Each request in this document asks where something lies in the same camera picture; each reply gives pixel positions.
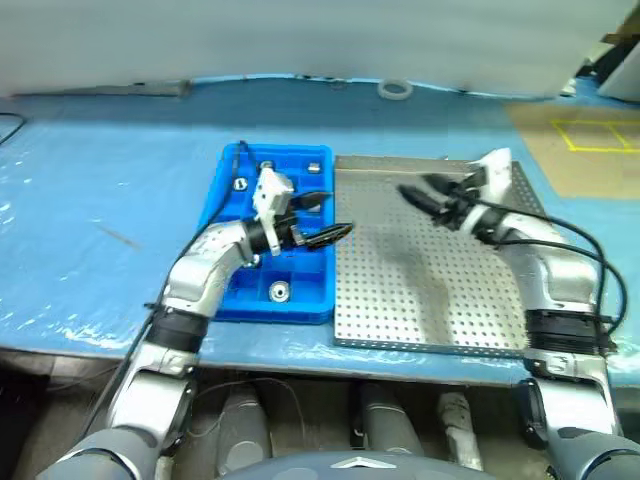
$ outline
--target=floor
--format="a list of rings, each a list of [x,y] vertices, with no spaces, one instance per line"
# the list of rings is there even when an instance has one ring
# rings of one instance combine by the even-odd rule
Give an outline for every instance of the floor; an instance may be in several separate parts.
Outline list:
[[[205,385],[221,377],[205,373]],[[300,451],[348,450],[349,417],[347,398],[350,382],[346,380],[285,380],[294,389],[304,415],[306,447],[301,446],[300,419],[290,394],[281,385],[260,382],[258,392],[267,413],[272,432],[274,455]],[[448,459],[448,447],[435,408],[444,387],[427,384],[386,384],[396,394],[409,415],[427,456]],[[547,466],[541,452],[529,449],[516,430],[514,403],[506,389],[470,388],[465,394],[471,405],[474,428],[485,471],[499,480],[543,480]],[[32,435],[27,440],[21,461],[12,480],[27,480],[59,458],[72,444],[84,420],[94,394],[91,390],[73,388],[52,394]],[[204,430],[217,418],[224,395],[213,394],[196,404],[194,431]],[[204,438],[188,438],[175,457],[173,477],[176,480],[213,478],[216,432]]]

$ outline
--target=wire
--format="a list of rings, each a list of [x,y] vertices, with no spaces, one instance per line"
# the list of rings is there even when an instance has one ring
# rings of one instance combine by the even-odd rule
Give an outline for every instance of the wire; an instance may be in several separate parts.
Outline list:
[[[192,430],[187,430],[187,434],[191,438],[204,438],[220,426],[220,423],[222,423],[222,417],[224,417],[224,412],[221,412],[218,418],[216,418],[216,421],[213,422],[213,424],[210,427],[206,428],[202,432],[196,433]]]
[[[27,124],[27,117],[20,115],[19,113],[10,113],[10,112],[0,112],[0,117],[12,117],[17,118],[19,120],[18,125],[13,128],[9,133],[7,133],[4,137],[0,138],[0,145],[8,141],[11,137],[13,137],[16,133],[18,133],[22,127]]]
[[[307,444],[307,428],[306,428],[306,424],[304,421],[304,415],[302,413],[302,407],[300,406],[300,400],[298,399],[298,395],[296,395],[295,390],[291,387],[291,385],[289,385],[287,382],[285,382],[284,380],[280,380],[278,378],[273,378],[273,377],[260,377],[260,378],[250,378],[247,380],[236,380],[233,382],[225,382],[225,383],[219,383],[217,385],[213,385],[209,388],[205,388],[202,392],[200,392],[196,398],[194,399],[197,400],[198,398],[203,397],[204,395],[207,395],[208,393],[211,393],[215,390],[219,390],[221,388],[225,388],[225,387],[232,387],[234,385],[243,385],[245,383],[251,383],[251,382],[274,382],[277,383],[278,385],[283,386],[284,388],[287,389],[287,391],[291,394],[291,398],[293,399],[293,402],[296,405],[296,410],[298,411],[298,418],[300,419],[300,435],[302,436],[302,445],[305,446]],[[220,425],[220,422],[222,420],[222,416],[224,415],[224,411],[220,414],[220,416],[216,419],[216,421],[213,423],[213,425],[207,429],[205,429],[203,432],[192,432],[189,431],[189,435],[194,437],[194,438],[202,438],[206,435],[208,435],[209,433],[213,432],[213,430],[215,430],[218,425]]]
[[[77,385],[80,385],[82,383],[88,382],[90,380],[95,380],[96,378],[101,377],[105,373],[109,373],[109,372],[115,370],[116,368],[117,368],[116,365],[112,365],[111,367],[105,368],[104,370],[101,370],[98,373],[94,373],[92,375],[88,375],[86,377],[82,377],[82,378],[80,378],[80,379],[78,379],[76,381],[73,381],[73,382],[70,382],[70,383],[66,383],[64,385],[60,385],[60,386],[57,386],[57,387],[47,388],[47,392],[48,393],[59,392],[60,390],[66,390],[67,388],[75,387]]]
[[[222,211],[222,209],[227,204],[227,202],[229,200],[229,197],[231,196],[231,191],[232,191],[232,187],[233,187],[233,180],[235,179],[235,177],[238,174],[238,165],[240,163],[240,147],[244,148],[247,152],[251,152],[251,148],[249,148],[249,145],[247,144],[247,142],[245,142],[244,140],[238,141],[238,144],[237,144],[237,147],[236,147],[236,152],[235,152],[235,155],[233,156],[233,163],[232,163],[232,166],[231,166],[231,181],[227,185],[227,189],[225,191],[225,194],[224,194],[224,197],[222,199],[222,202],[220,202],[220,204],[218,205],[218,208],[216,208],[216,210],[211,214],[211,216],[209,217],[209,220],[207,220],[207,222],[205,224],[203,224],[196,231],[196,233],[193,235],[193,237],[191,237],[191,240],[189,240],[187,242],[187,244],[184,246],[184,248],[180,251],[180,253],[176,257],[175,261],[171,265],[171,268],[169,269],[169,272],[171,272],[171,270],[173,269],[173,267],[176,264],[176,262],[178,260],[180,260],[180,258],[182,258],[189,251],[189,249],[193,246],[193,244],[198,239],[198,237],[200,235],[202,235],[204,233],[204,231],[209,226],[211,226],[211,224],[215,221],[215,219],[218,217],[218,215],[220,215],[220,212]],[[120,384],[122,382],[122,380],[124,378],[124,375],[126,373],[126,369],[129,366],[129,363],[131,362],[131,358],[133,357],[133,354],[135,353],[136,349],[138,348],[138,345],[140,344],[140,342],[144,338],[144,336],[145,336],[145,334],[147,332],[147,329],[151,325],[151,322],[153,322],[153,319],[154,319],[155,315],[158,314],[159,311],[160,311],[160,307],[161,307],[161,304],[162,304],[162,297],[164,295],[164,291],[165,291],[165,288],[167,287],[168,281],[169,281],[169,275],[167,274],[167,276],[164,279],[164,282],[162,283],[162,288],[158,292],[158,296],[156,298],[155,303],[153,303],[151,305],[152,306],[151,313],[149,313],[149,316],[147,317],[147,319],[142,324],[142,327],[140,327],[140,330],[138,331],[136,337],[133,339],[133,342],[131,343],[131,345],[129,346],[129,349],[125,353],[125,356],[122,359],[122,362],[120,362],[120,364],[118,365],[116,371],[113,373],[113,375],[109,379],[109,382],[104,387],[102,392],[100,392],[100,396],[98,397],[98,400],[93,405],[93,407],[91,409],[91,412],[89,413],[89,415],[87,416],[85,422],[83,423],[82,429],[80,430],[80,434],[76,438],[75,443],[78,443],[80,440],[82,440],[84,437],[87,436],[87,433],[89,433],[89,429],[91,428],[91,425],[93,424],[93,422],[95,422],[95,419],[98,416],[98,413],[100,412],[100,409],[102,408],[102,405],[104,404],[104,402],[107,399],[107,397],[112,393],[114,385]]]
[[[251,160],[253,166],[256,169],[256,172],[260,171],[260,164],[258,163],[258,159],[256,158],[256,152],[253,151],[249,144],[244,140],[238,140],[238,147],[244,148],[244,151],[247,152],[247,158]],[[236,150],[236,155],[238,156],[238,165],[240,164],[240,153]]]
[[[496,247],[507,246],[507,245],[540,245],[543,247],[560,248],[562,250],[569,250],[571,252],[579,253],[580,255],[589,257],[592,260],[595,260],[597,262],[600,261],[600,258],[593,252],[590,252],[589,250],[575,247],[573,245],[567,245],[564,243],[547,242],[544,240],[524,240],[524,239],[523,240],[505,240],[503,242],[498,242],[496,244]],[[620,288],[620,306],[618,307],[618,315],[616,317],[616,320],[612,323],[612,326],[609,328],[609,330],[607,330],[607,334],[611,335],[622,324],[624,317],[627,314],[628,292],[627,292],[627,285],[624,281],[624,278],[622,278],[622,275],[620,274],[618,269],[609,262],[606,262],[606,267],[613,274]]]
[[[581,229],[580,227],[570,222],[567,222],[566,220],[563,220],[561,218],[552,217],[549,215],[538,215],[537,213],[531,213],[525,210],[519,210],[517,208],[506,207],[498,203],[487,202],[486,200],[480,200],[480,199],[472,198],[466,195],[463,195],[463,198],[471,203],[476,203],[476,204],[484,205],[487,207],[495,208],[496,210],[502,210],[509,213],[515,213],[518,215],[537,218],[538,220],[542,220],[544,222],[554,223],[556,225],[566,228],[567,230],[571,230],[572,232],[577,233],[582,238],[587,240],[593,246],[594,250],[598,254],[598,262],[600,263],[600,276],[599,276],[600,281],[598,282],[598,289],[596,292],[596,305],[595,305],[595,315],[596,315],[596,318],[598,319],[597,321],[599,322],[599,318],[602,313],[602,300],[604,297],[604,287],[607,281],[607,260],[604,255],[604,249],[602,248],[598,240],[595,239],[595,237],[593,237],[590,233]]]

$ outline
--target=roll of tape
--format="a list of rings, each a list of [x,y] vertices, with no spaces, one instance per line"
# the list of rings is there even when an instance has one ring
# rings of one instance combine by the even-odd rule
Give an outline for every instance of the roll of tape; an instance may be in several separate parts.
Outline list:
[[[389,86],[400,87],[402,91],[391,92],[387,89]],[[387,100],[405,100],[413,93],[413,85],[406,80],[387,79],[378,83],[378,95]]]

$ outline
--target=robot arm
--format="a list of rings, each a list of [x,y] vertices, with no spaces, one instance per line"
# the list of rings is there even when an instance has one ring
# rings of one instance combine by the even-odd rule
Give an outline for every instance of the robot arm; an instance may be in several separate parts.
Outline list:
[[[210,225],[195,239],[169,273],[161,305],[113,398],[107,428],[39,478],[153,478],[160,454],[179,445],[186,430],[198,351],[233,273],[268,252],[331,245],[353,228],[338,224],[303,235],[295,211],[319,206],[330,194],[292,195],[290,180],[265,166],[253,196],[255,218]]]
[[[529,444],[548,449],[554,473],[563,480],[637,476],[640,445],[620,436],[601,355],[608,339],[594,309],[594,267],[584,256],[555,247],[501,245],[567,241],[548,222],[474,201],[503,201],[511,186],[508,149],[491,152],[473,167],[461,182],[427,175],[424,189],[402,185],[399,191],[434,223],[495,246],[513,271],[529,337],[523,357],[532,378],[516,389]]]

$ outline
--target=perforated metal plate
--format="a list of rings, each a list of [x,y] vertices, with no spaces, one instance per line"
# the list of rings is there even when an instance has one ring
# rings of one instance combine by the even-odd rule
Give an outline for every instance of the perforated metal plate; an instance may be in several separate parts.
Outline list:
[[[356,229],[337,246],[335,342],[353,347],[517,356],[526,344],[508,267],[477,240],[407,205],[419,173],[461,178],[467,162],[338,157],[336,220]],[[518,164],[507,203],[544,213]]]

